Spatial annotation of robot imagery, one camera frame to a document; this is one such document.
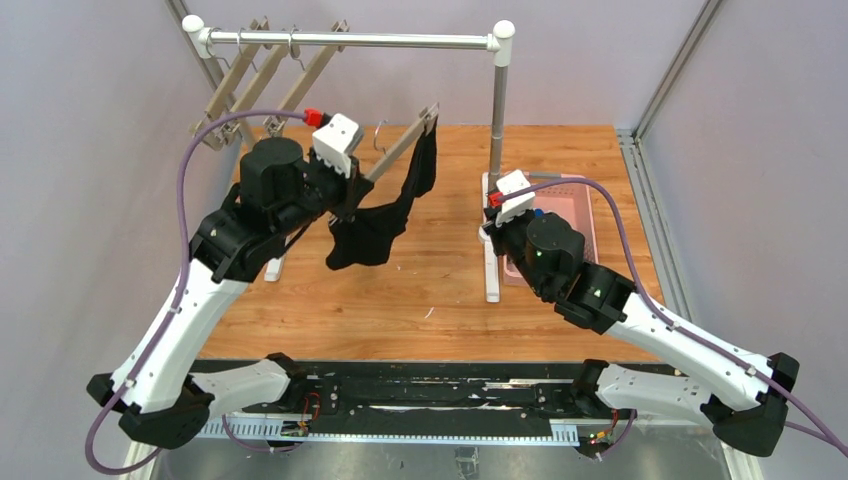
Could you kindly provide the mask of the beige hanger with blue underwear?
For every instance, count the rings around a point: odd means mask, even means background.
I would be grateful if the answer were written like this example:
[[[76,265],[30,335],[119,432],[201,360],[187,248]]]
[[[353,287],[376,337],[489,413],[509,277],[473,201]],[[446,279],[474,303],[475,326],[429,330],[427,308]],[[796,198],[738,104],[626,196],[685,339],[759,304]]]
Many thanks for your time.
[[[349,31],[349,25],[346,20],[335,22],[330,29],[331,33],[344,33]],[[307,66],[303,66],[299,55],[299,47],[295,45],[287,46],[283,44],[275,45],[270,49],[268,56],[265,58],[262,66],[258,69],[254,80],[258,81],[261,91],[268,86],[271,79],[277,72],[277,69],[286,55],[291,56],[293,60],[297,60],[302,68],[302,72],[293,86],[283,98],[277,110],[286,112],[299,112],[298,105],[306,96],[307,92],[314,85],[319,75],[323,72],[332,57],[337,51],[342,51],[344,47],[340,46],[324,46],[320,51],[312,57]],[[283,128],[286,126],[289,117],[282,115],[270,115],[263,121],[264,137],[280,137],[282,136]]]

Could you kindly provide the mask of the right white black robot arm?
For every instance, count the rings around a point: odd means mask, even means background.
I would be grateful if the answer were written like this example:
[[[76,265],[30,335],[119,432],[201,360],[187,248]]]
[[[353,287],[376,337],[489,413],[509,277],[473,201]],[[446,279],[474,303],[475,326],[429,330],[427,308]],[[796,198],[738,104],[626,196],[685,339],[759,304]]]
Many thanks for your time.
[[[482,233],[533,293],[563,319],[647,350],[680,375],[587,359],[573,403],[591,415],[624,410],[686,420],[725,444],[768,457],[784,432],[799,363],[785,353],[747,352],[677,316],[625,276],[584,259],[584,236],[553,212],[484,210]]]

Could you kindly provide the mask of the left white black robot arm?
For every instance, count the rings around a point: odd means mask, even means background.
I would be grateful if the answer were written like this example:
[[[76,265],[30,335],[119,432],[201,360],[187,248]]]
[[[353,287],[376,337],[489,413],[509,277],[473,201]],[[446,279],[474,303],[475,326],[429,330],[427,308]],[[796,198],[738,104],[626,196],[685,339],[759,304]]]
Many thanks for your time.
[[[215,417],[285,399],[297,374],[273,353],[243,367],[198,373],[193,364],[215,326],[294,240],[325,214],[341,215],[368,189],[351,133],[314,135],[309,148],[266,138],[240,160],[239,178],[219,208],[186,234],[175,285],[131,355],[97,374],[88,394],[117,413],[133,441],[176,449]]]

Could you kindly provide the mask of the beige clip hanger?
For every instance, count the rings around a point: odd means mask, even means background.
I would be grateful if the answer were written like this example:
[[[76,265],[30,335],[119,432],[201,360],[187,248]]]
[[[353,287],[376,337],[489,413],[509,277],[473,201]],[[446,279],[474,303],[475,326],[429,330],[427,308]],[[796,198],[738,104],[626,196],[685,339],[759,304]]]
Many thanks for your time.
[[[279,64],[289,54],[289,47],[286,44],[274,45],[263,63],[258,68],[255,75],[251,78],[247,87],[242,94],[236,99],[231,113],[251,110],[256,104],[262,92],[268,86],[270,80],[275,75]],[[227,145],[232,144],[236,135],[242,129],[243,119],[230,121],[220,127],[220,134]]]

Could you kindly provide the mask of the beige hanger with black underwear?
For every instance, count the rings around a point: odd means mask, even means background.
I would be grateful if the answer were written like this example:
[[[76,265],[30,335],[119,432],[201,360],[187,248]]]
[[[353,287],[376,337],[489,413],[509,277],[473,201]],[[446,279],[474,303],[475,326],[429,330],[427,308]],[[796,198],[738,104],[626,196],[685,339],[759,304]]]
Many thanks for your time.
[[[365,178],[376,183],[394,164],[400,156],[423,136],[430,134],[435,129],[439,117],[440,104],[438,102],[424,108],[419,113],[419,118],[413,121],[401,136],[383,153],[375,165],[365,174]]]

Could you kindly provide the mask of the black underwear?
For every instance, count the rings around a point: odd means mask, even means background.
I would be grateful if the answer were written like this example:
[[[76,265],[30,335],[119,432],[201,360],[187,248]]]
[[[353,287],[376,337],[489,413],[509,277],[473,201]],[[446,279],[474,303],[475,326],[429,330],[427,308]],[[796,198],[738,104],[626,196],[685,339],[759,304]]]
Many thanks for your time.
[[[437,131],[431,130],[417,140],[395,201],[359,208],[352,219],[330,225],[334,246],[325,259],[329,269],[341,270],[352,265],[372,267],[388,262],[394,241],[406,231],[414,201],[434,187],[437,156]]]

